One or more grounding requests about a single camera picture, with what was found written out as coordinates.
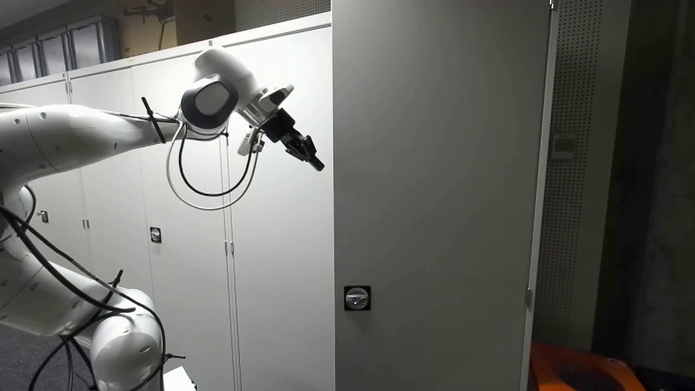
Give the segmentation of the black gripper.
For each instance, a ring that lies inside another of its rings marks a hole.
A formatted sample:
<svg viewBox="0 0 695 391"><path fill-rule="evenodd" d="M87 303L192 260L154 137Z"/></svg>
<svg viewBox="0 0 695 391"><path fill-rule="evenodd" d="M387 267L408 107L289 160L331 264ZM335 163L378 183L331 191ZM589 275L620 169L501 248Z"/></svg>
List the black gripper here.
<svg viewBox="0 0 695 391"><path fill-rule="evenodd" d="M324 160L318 156L314 139L309 134L297 137L296 119L284 109L278 109L277 115L261 126L261 131L272 140L283 140L288 153L296 156L297 160L307 160L318 172L324 169Z"/></svg>

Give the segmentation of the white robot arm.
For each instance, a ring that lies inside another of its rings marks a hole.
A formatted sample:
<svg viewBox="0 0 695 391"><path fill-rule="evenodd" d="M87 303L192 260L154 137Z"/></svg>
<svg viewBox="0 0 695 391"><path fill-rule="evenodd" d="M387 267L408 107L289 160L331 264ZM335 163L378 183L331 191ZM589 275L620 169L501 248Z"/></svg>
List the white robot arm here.
<svg viewBox="0 0 695 391"><path fill-rule="evenodd" d="M31 225L38 178L71 172L136 148L213 140L230 115L264 139L318 164L314 139L283 109L288 88L267 90L230 52L209 47L172 118L107 112L86 103L6 103L0 111L0 323L35 337L63 337L90 349L99 391L166 391L166 326L140 288L107 282L77 262L56 264Z"/></svg>

